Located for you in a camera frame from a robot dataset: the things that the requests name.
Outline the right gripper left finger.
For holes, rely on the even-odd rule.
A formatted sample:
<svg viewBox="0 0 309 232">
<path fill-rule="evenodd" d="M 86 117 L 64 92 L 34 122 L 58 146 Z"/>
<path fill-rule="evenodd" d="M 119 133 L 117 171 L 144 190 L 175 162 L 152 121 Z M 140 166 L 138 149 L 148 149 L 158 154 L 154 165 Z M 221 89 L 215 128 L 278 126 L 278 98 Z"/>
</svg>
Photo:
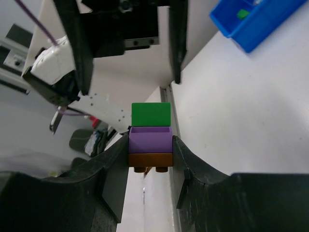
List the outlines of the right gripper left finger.
<svg viewBox="0 0 309 232">
<path fill-rule="evenodd" d="M 91 160 L 38 179 L 0 174 L 3 232 L 114 232 L 121 222 L 127 178 L 128 135 Z"/>
</svg>

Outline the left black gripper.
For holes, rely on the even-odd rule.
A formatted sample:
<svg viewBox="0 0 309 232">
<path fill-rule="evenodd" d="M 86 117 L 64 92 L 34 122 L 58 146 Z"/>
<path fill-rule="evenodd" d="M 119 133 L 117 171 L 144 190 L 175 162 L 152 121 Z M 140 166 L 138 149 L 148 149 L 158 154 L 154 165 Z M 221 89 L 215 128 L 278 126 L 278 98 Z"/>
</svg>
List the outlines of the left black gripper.
<svg viewBox="0 0 309 232">
<path fill-rule="evenodd" d="M 83 0 L 81 13 L 75 0 L 54 5 L 70 42 L 77 85 L 87 95 L 93 58 L 121 56 L 128 50 L 148 49 L 160 43 L 158 9 L 169 7 L 169 60 L 176 84 L 187 53 L 187 0 Z"/>
</svg>

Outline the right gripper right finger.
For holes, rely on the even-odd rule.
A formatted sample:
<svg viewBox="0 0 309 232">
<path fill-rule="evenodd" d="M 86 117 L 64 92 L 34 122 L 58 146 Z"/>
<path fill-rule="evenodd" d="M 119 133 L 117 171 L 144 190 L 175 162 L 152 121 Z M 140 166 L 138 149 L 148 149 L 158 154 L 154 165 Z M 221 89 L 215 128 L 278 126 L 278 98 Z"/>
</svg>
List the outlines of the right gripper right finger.
<svg viewBox="0 0 309 232">
<path fill-rule="evenodd" d="M 184 232 L 306 232 L 307 174 L 226 175 L 173 137 L 174 199 Z"/>
</svg>

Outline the pink orange lego piece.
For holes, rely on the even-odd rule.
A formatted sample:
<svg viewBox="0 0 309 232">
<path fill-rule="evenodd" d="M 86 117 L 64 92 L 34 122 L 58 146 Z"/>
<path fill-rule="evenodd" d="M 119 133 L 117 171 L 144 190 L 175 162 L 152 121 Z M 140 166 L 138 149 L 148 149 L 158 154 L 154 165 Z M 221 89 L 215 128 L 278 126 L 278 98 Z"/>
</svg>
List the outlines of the pink orange lego piece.
<svg viewBox="0 0 309 232">
<path fill-rule="evenodd" d="M 166 173 L 173 166 L 171 127 L 132 127 L 129 132 L 128 164 L 136 173 L 155 168 Z"/>
</svg>

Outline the green lego block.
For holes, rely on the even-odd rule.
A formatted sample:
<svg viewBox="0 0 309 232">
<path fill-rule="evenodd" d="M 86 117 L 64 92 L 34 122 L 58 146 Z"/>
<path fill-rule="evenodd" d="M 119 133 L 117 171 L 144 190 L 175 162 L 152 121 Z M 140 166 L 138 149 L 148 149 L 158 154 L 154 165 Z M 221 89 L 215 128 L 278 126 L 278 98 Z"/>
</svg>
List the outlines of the green lego block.
<svg viewBox="0 0 309 232">
<path fill-rule="evenodd" d="M 248 12 L 247 10 L 244 10 L 244 9 L 240 9 L 237 13 L 237 17 L 241 20 L 245 19 L 248 15 L 249 15 L 250 12 Z"/>
<path fill-rule="evenodd" d="M 170 102 L 132 103 L 131 126 L 169 127 L 171 126 Z"/>
</svg>

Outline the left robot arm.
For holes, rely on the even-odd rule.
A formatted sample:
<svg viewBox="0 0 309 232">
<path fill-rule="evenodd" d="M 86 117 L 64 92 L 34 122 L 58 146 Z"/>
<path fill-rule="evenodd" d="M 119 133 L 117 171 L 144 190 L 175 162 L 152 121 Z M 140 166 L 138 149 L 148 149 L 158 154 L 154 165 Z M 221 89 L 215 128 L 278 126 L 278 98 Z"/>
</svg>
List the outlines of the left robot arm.
<svg viewBox="0 0 309 232">
<path fill-rule="evenodd" d="M 85 0 L 83 4 L 90 12 L 80 13 L 74 0 L 54 1 L 66 34 L 51 39 L 51 47 L 40 50 L 22 77 L 57 107 L 50 131 L 56 131 L 66 109 L 73 109 L 94 116 L 123 134 L 131 128 L 130 113 L 89 92 L 93 60 L 158 44 L 157 9 L 167 6 L 170 64 L 173 79 L 180 84 L 186 56 L 188 1 Z"/>
</svg>

